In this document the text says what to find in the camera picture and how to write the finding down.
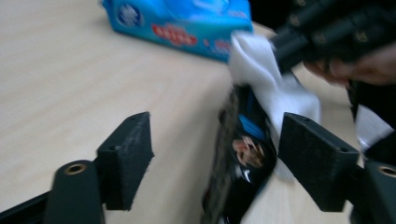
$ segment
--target hand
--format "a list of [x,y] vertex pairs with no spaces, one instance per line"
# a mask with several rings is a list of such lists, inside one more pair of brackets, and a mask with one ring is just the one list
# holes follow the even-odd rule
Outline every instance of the hand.
[[348,88],[349,80],[384,86],[396,84],[396,42],[362,56],[354,63],[343,63],[339,59],[304,63],[305,67],[331,83]]

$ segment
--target light wood surface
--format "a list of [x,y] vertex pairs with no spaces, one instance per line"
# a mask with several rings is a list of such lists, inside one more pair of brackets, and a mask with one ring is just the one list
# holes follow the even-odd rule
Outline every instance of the light wood surface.
[[[303,67],[296,74],[319,96],[322,125],[356,147],[345,91]],[[231,83],[225,63],[113,32],[96,1],[2,1],[0,211],[50,190],[60,166],[93,160],[125,118],[149,111],[155,157],[131,212],[106,212],[106,222],[199,223]],[[319,212],[297,182],[273,177],[245,223],[348,216]]]

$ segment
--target blue printed logo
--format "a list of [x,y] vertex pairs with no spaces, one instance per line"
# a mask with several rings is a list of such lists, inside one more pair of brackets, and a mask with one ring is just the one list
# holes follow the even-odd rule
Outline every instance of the blue printed logo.
[[120,6],[118,21],[127,27],[142,26],[144,23],[143,15],[137,7],[131,4],[123,4]]

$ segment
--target blue package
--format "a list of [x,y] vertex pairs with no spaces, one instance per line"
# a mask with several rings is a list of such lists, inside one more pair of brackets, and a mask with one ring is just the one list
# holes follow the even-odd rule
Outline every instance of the blue package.
[[248,0],[103,0],[116,32],[227,62],[231,33],[252,32]]

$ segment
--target wooden table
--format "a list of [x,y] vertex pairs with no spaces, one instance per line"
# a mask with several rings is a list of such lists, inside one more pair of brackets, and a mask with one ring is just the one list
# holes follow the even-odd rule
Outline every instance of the wooden table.
[[[263,27],[256,33],[268,35]],[[357,145],[343,89],[296,74],[322,103],[322,125]],[[54,172],[95,150],[127,117],[149,111],[155,158],[131,212],[107,223],[199,223],[217,114],[232,85],[225,63],[112,31],[96,1],[0,4],[0,211],[50,190]],[[245,223],[348,223],[274,177]]]

